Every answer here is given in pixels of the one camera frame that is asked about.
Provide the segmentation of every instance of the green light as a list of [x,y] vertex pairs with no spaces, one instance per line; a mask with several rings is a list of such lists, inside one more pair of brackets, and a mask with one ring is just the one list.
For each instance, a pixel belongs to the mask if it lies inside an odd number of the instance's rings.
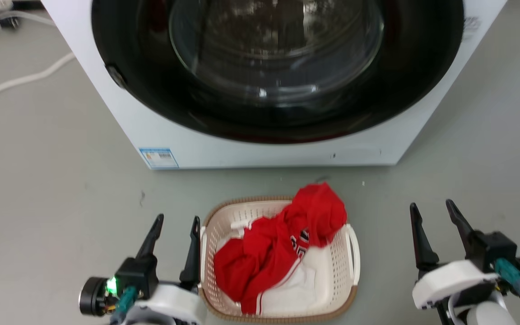
[[115,276],[106,282],[106,290],[117,297],[117,280]]

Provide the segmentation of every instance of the teal connector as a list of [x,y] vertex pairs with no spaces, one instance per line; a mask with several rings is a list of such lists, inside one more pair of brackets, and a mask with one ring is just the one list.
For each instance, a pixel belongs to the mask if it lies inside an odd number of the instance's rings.
[[509,282],[513,289],[520,295],[520,271],[506,259],[497,259],[495,261],[495,273],[501,276],[501,279]]
[[138,290],[136,287],[127,287],[124,293],[121,294],[121,298],[116,304],[116,310],[110,316],[110,325],[119,325],[124,322],[128,311],[134,306],[134,303],[138,299]]

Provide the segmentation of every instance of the white washing machine body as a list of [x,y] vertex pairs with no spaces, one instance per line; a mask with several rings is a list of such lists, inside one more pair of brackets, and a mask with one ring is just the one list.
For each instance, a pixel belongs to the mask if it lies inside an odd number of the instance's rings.
[[506,0],[465,0],[463,41],[436,86],[396,117],[307,144],[252,144],[202,134],[155,113],[108,74],[93,38],[92,0],[43,0],[89,79],[151,169],[395,165],[419,134]]

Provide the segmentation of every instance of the gray floor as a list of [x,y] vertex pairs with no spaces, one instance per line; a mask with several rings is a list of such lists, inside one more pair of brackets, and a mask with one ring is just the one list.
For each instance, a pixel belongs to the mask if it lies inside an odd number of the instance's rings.
[[[68,51],[51,27],[0,31],[0,82]],[[0,94],[0,325],[98,325],[77,309],[82,284],[134,254],[158,213],[167,217],[158,274],[176,279],[195,214],[230,198],[293,194],[320,177],[345,201],[362,254],[353,307],[331,323],[438,323],[411,298],[410,202],[442,260],[464,256],[446,198],[475,228],[503,231],[520,252],[520,2],[505,7],[392,168],[153,172],[76,62]],[[520,322],[518,300],[508,304]]]

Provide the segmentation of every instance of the washing machine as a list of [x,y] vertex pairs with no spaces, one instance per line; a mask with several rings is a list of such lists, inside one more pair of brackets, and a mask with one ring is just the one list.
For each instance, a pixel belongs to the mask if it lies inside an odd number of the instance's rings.
[[43,0],[151,169],[394,165],[505,2]]

